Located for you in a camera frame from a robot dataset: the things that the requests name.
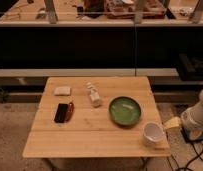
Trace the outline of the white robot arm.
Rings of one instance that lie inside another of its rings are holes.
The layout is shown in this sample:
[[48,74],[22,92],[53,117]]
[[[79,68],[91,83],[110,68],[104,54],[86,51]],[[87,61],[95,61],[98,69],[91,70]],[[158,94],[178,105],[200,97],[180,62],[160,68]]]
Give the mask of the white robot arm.
[[203,89],[195,105],[188,107],[179,117],[172,117],[164,123],[164,129],[174,127],[183,127],[189,132],[203,131]]

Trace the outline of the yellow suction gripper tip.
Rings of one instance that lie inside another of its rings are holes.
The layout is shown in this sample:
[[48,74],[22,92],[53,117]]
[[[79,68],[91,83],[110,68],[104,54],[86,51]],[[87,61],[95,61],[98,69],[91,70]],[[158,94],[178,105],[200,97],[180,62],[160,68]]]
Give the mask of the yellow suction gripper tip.
[[169,119],[168,121],[166,121],[164,123],[164,129],[171,129],[171,128],[175,128],[175,127],[179,127],[181,125],[181,121],[179,117],[172,117],[171,119]]

